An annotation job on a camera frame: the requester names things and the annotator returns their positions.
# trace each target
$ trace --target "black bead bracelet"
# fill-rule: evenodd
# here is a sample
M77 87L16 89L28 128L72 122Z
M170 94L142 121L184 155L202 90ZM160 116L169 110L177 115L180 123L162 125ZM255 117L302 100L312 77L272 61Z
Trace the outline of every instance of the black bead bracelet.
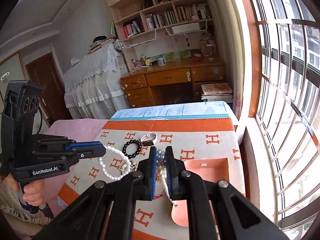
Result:
M133 153L133 154L127 154L127 147L128 147L130 144L132 144L132 143L135 143L135 144L138 146L138 148L137 148L137 150L135 151L135 153ZM136 157L136 156L141 152L141 148L142 148L141 143L140 143L138 140L134 139L134 140L130 140L130 141L126 142L126 143L123 145L122 152L123 152L124 156L127 156L129 159L131 159L131 158Z

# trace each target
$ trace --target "metal screw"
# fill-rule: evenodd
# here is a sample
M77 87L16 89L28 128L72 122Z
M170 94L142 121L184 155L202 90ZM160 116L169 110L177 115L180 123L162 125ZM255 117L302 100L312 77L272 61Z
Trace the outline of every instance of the metal screw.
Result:
M135 178L140 178L142 176L142 172L141 171L134 171L132 173L132 176L134 176Z
M103 188L104 187L104 182L102 180L98 180L94 183L94 186L96 188Z
M219 180L218 184L220 187L228 187L229 186L229 183L224 179Z
M183 177L190 177L191 176L191 172L190 171L182 171L181 172L181 175L183 176Z

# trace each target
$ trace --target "window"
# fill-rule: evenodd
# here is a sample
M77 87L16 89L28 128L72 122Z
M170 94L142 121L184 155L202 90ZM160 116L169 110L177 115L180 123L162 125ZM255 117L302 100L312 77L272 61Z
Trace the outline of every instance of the window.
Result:
M320 24L302 0L255 4L263 62L257 120L273 163L278 219L285 221L320 197ZM282 229L299 240L315 216Z

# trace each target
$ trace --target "smartwatch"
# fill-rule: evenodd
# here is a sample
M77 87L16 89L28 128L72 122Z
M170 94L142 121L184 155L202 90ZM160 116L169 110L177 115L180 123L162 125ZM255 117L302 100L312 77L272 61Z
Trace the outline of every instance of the smartwatch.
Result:
M140 137L140 142L144 147L153 146L157 142L157 135L155 133L147 133Z

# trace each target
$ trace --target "pink bedsheet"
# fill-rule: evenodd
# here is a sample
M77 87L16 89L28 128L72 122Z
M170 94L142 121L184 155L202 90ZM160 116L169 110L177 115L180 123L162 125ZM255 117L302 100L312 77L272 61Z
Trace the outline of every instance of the pink bedsheet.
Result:
M67 136L77 142L93 141L107 121L99 119L59 120L54 122L45 134ZM58 205L58 192L68 176L67 173L45 179L44 201L49 204L54 216L57 216L63 210L63 207ZM30 239L28 236L19 236L19 238Z

